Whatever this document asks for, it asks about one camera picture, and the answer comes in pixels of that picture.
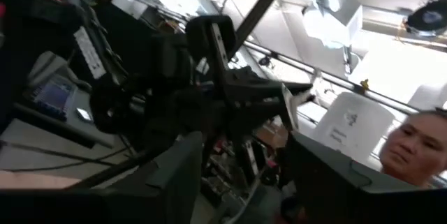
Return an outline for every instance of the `man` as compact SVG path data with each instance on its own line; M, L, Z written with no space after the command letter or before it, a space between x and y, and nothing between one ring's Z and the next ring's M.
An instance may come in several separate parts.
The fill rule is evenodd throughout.
M411 115L389 136L380 153L382 172L415 186L447 170L447 112Z

